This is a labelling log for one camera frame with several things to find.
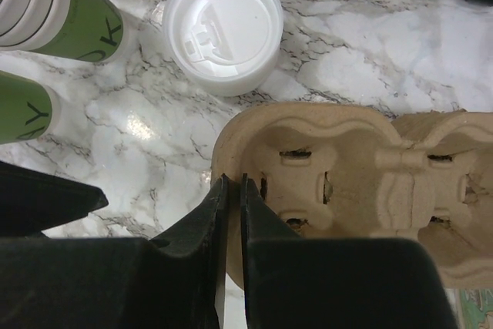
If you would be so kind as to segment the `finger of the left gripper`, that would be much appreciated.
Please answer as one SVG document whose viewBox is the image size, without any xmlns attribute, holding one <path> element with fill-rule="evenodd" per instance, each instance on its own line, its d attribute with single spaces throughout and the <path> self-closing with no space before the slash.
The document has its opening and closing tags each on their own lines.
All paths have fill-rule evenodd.
<svg viewBox="0 0 493 329">
<path fill-rule="evenodd" d="M 2 237 L 34 236 L 108 204 L 96 186 L 1 163 Z"/>
</svg>

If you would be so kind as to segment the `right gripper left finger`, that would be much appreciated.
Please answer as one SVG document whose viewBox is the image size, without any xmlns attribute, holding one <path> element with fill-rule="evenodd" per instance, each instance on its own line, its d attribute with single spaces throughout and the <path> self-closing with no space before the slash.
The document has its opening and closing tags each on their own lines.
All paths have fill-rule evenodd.
<svg viewBox="0 0 493 329">
<path fill-rule="evenodd" d="M 165 257 L 166 328 L 222 328 L 230 179 L 222 175 L 203 201 L 151 239 Z"/>
</svg>

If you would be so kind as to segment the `stack of green paper cups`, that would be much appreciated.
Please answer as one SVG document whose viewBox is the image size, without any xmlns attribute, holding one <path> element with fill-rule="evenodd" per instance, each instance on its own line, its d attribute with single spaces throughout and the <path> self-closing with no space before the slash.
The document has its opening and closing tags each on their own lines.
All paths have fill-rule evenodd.
<svg viewBox="0 0 493 329">
<path fill-rule="evenodd" d="M 107 62 L 128 41 L 110 0 L 1 0 L 1 49 Z"/>
</svg>

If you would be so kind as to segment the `single cardboard cup carrier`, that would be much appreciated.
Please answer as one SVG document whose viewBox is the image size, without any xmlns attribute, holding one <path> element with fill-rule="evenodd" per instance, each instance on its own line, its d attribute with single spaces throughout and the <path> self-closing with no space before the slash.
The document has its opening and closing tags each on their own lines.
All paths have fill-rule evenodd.
<svg viewBox="0 0 493 329">
<path fill-rule="evenodd" d="M 302 237 L 405 237 L 452 289 L 492 286 L 492 146 L 436 156 L 412 148 L 378 111 L 279 102 L 231 119 L 212 177 L 255 181 Z"/>
</svg>

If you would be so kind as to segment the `green Fresh paper bag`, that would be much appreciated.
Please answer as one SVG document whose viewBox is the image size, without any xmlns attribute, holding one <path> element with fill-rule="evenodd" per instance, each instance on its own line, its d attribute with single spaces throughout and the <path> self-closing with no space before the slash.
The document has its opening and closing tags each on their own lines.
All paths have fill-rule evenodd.
<svg viewBox="0 0 493 329">
<path fill-rule="evenodd" d="M 458 326 L 464 329 L 492 329 L 492 289 L 447 289 Z"/>
</svg>

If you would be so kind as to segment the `single green paper cup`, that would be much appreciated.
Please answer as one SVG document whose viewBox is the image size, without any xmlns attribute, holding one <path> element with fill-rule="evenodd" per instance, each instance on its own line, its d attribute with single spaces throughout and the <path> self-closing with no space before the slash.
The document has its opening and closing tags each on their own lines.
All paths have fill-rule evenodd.
<svg viewBox="0 0 493 329">
<path fill-rule="evenodd" d="M 38 139 L 52 132 L 61 111 L 59 96 L 53 89 L 22 76 L 1 73 L 2 144 Z"/>
</svg>

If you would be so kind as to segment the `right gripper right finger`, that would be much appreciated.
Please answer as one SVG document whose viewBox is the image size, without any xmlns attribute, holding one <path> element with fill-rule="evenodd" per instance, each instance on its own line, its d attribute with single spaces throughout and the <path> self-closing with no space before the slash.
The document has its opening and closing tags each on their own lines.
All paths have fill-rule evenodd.
<svg viewBox="0 0 493 329">
<path fill-rule="evenodd" d="M 300 237 L 265 204 L 247 174 L 240 185 L 240 229 L 247 327 L 265 328 L 287 278 L 280 248 Z"/>
</svg>

